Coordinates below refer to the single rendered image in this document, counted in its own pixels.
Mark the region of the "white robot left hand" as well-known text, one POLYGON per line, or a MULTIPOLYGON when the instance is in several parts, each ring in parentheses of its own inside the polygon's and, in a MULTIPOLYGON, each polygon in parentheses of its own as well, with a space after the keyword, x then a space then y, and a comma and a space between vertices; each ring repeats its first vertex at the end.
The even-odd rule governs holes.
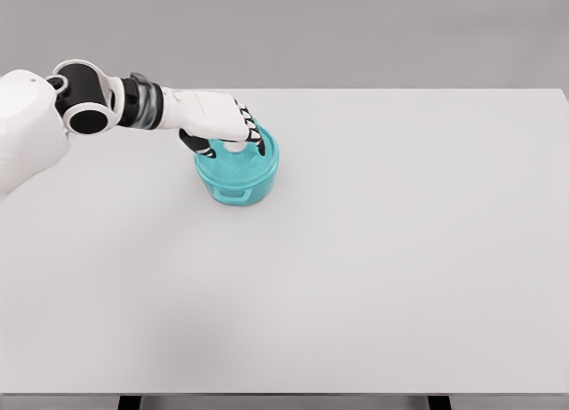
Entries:
POLYGON ((177 93, 183 113, 179 131, 181 141, 195 154, 216 158, 210 141, 255 145, 266 155, 266 145, 259 126, 249 109, 232 95, 218 92, 185 90, 177 93))

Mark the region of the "teal pot lid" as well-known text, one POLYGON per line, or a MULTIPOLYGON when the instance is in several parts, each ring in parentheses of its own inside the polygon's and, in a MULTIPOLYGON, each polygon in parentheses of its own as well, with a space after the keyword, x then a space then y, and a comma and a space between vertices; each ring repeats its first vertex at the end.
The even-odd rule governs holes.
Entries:
POLYGON ((227 188, 250 188, 269 178, 278 167, 279 147, 271 133, 260 125, 258 128, 265 144, 264 156, 252 142, 239 152, 231 152, 223 141, 211 140, 215 158, 195 155, 199 176, 214 186, 227 188))

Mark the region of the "teal pot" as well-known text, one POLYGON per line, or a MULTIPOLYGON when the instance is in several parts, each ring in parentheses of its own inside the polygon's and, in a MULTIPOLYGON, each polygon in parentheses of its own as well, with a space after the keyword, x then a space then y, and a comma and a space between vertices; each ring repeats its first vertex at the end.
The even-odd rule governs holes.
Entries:
POLYGON ((225 205, 245 206, 255 204, 268 195, 275 183, 276 172, 277 169, 269 178, 253 185, 250 188, 218 187, 203 180, 200 176, 199 177, 209 194, 218 202, 225 205))

